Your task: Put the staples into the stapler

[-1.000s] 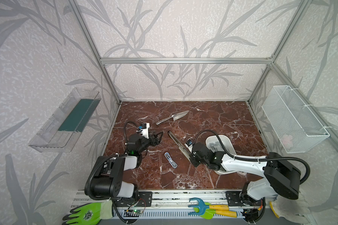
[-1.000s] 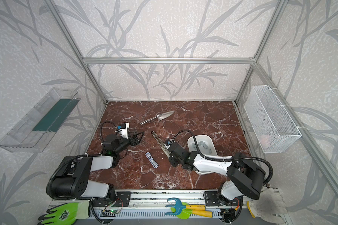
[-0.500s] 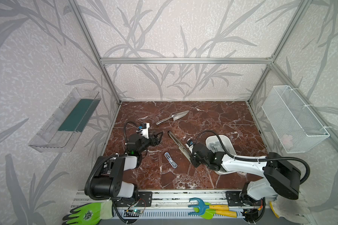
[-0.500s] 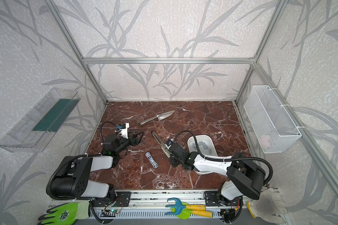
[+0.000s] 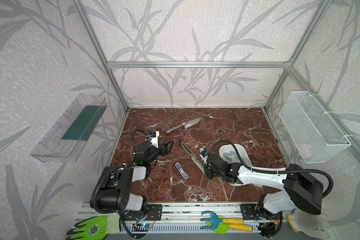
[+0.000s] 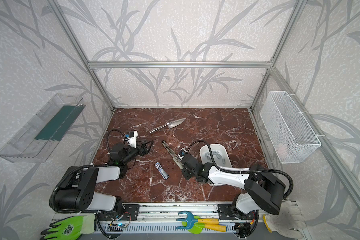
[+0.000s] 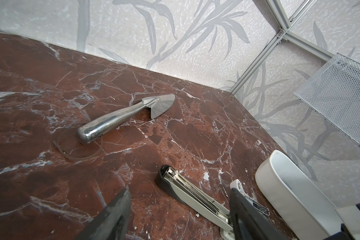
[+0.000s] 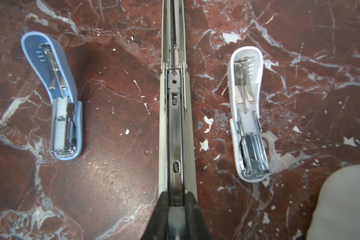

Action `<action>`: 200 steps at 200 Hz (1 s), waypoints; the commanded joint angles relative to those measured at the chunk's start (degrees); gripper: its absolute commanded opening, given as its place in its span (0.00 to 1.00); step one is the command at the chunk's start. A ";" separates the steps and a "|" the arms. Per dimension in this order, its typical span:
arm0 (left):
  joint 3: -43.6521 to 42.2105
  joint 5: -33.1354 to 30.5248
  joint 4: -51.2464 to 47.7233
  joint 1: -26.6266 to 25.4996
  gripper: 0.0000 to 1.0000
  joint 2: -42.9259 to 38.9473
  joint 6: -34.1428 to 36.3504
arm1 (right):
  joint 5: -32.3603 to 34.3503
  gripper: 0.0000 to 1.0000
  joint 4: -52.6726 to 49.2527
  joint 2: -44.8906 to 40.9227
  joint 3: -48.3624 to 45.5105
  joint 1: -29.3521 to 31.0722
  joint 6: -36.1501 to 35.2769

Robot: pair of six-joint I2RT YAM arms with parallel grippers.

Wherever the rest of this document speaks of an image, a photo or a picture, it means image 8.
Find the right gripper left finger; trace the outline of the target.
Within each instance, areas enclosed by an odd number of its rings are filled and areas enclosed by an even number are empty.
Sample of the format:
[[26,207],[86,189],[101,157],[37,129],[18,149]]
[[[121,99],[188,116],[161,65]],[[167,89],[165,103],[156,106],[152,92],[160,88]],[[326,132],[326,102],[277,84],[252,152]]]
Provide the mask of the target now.
[[162,192],[141,240],[168,239],[169,196]]

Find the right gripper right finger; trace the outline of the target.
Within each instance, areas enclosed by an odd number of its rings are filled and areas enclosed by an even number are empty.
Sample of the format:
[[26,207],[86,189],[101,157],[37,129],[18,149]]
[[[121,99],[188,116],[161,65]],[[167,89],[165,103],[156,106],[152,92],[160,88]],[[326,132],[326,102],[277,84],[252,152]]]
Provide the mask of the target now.
[[188,240],[212,240],[199,204],[192,192],[185,195],[186,230]]

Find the white mini stapler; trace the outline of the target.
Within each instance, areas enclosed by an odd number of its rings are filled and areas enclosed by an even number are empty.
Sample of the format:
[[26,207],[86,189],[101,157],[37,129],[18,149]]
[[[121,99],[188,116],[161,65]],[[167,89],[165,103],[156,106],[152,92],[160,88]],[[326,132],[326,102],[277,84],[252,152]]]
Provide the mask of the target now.
[[260,124],[260,90],[264,59],[257,47],[237,49],[228,63],[234,160],[239,177],[258,183],[270,174]]

